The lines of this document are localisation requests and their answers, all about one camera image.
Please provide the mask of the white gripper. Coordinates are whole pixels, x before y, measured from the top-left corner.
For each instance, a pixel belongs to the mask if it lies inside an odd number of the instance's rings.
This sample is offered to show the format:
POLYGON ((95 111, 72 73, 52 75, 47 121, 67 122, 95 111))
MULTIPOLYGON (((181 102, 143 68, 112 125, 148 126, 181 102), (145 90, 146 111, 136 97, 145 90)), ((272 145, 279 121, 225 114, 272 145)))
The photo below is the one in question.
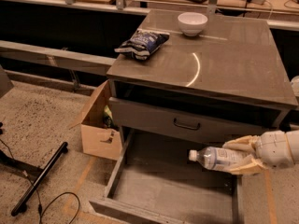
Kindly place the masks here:
POLYGON ((248 155, 242 161, 228 166, 225 171, 232 175, 254 175, 269 168, 286 169, 294 166, 294 132, 273 131, 261 136, 247 135, 230 140, 223 148, 239 150, 248 155))

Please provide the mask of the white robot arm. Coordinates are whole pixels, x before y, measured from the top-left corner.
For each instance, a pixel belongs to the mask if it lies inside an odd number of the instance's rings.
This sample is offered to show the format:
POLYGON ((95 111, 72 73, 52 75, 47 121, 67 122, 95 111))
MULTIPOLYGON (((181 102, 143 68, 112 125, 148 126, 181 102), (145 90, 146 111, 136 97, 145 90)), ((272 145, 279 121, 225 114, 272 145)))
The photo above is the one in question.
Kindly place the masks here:
POLYGON ((232 175, 253 175, 269 169, 292 168, 299 163, 299 130, 242 136, 225 142, 222 147, 247 153, 241 161, 224 169, 232 175))

